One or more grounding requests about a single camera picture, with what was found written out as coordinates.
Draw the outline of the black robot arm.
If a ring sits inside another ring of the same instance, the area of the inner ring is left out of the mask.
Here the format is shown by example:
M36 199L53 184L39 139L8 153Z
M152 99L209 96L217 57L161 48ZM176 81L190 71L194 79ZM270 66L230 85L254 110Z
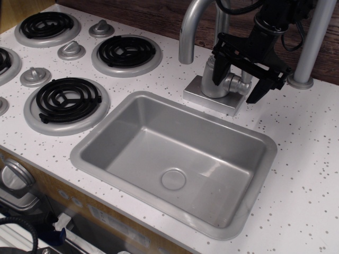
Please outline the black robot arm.
M227 8L221 1L217 1L217 5L230 15L242 15L259 8L248 37L219 33L212 51L215 58L214 84L220 85L230 66L234 65L258 78L247 99L247 103L255 104L269 90L281 89L291 75L292 69L277 56L274 46L278 39L284 39L290 24L296 25L301 38L305 38L301 20L308 17L314 4L312 1L257 1L237 10Z

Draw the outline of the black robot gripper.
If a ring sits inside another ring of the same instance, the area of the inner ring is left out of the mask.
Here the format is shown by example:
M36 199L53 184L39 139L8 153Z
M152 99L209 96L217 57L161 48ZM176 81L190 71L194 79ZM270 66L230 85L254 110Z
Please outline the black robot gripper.
M234 65L259 79L246 103L255 104L269 90L281 89L291 74L291 68L274 51L280 34L257 22L247 38L219 33L212 51L215 59L212 74L214 84L220 85L230 66Z

